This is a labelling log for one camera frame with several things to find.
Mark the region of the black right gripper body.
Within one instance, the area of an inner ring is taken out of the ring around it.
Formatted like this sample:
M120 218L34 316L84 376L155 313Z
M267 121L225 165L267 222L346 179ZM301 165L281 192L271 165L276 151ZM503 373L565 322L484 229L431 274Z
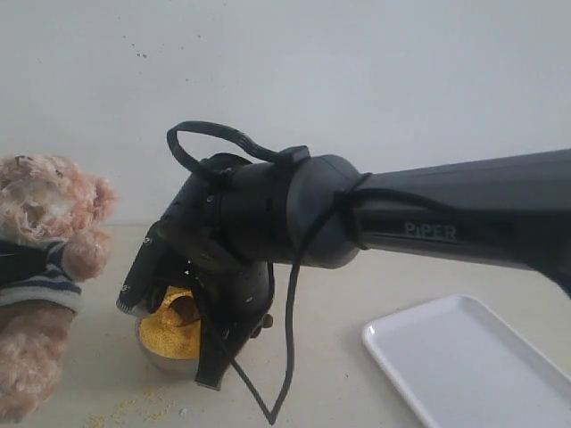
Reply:
M189 262L201 288L203 319L217 326L228 350L240 351L273 300L267 266L238 255L216 228L166 217L158 222L158 234Z

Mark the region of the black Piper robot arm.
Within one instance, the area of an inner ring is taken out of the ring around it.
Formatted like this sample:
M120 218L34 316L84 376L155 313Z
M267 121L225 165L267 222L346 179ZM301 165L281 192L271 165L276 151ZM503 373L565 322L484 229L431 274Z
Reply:
M452 214L377 199L395 174L369 177L352 206L334 216L307 248L307 266L337 268L359 246L508 264L543 272L570 287L567 151L405 171L413 184L458 176L471 186L473 213L503 239L497 247ZM120 293L124 311L152 311L185 268L209 290L203 300L213 327L203 331L199 380L220 383L273 296L272 266L288 263L319 212L356 176L325 156L298 169L251 165L222 153L204 162L229 168L234 187L216 192L190 177L153 225ZM109 182L58 155L1 160L1 397L39 402L60 380L70 324L82 306L81 285L109 258L101 228L116 201Z

